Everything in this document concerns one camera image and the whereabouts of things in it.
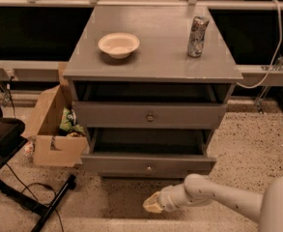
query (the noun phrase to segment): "drawer knob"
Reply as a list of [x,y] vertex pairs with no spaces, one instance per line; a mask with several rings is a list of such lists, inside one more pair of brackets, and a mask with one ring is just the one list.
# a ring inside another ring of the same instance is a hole
[[152,113],[148,114],[147,119],[149,122],[152,122],[154,120],[154,116]]

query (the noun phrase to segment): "drawer front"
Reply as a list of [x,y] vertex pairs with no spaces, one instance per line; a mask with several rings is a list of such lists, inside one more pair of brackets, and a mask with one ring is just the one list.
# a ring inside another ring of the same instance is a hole
[[217,129],[226,104],[73,103],[79,123],[88,128]]
[[210,174],[216,159],[204,156],[144,156],[92,154],[82,156],[84,168],[101,176],[184,178],[190,173]]

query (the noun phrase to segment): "box flap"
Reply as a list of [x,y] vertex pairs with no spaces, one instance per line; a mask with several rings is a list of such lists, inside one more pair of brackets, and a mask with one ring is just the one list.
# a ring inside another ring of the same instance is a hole
[[43,91],[22,136],[28,138],[38,134],[57,134],[65,106],[66,101],[59,85]]
[[65,98],[65,101],[69,105],[68,109],[71,109],[71,104],[72,104],[71,87],[69,82],[63,77],[63,73],[66,69],[66,66],[67,66],[67,62],[60,62],[58,64],[58,76],[59,76],[63,96]]

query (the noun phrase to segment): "gray nightstand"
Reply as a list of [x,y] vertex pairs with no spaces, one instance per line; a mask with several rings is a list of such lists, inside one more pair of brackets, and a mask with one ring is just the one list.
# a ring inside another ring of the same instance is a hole
[[[84,167],[101,176],[183,178],[209,174],[214,130],[241,73],[211,20],[201,58],[186,54],[192,18],[205,7],[96,6],[64,77],[90,152]],[[141,44],[127,59],[98,49],[113,32]]]

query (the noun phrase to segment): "electrical outlet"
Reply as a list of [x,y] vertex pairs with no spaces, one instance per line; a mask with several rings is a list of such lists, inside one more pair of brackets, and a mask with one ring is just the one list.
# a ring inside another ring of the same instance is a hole
[[12,78],[12,81],[18,81],[18,78],[17,78],[17,75],[16,75],[16,72],[14,69],[11,69],[11,68],[5,68],[4,69],[5,73],[7,74],[8,78],[11,79]]

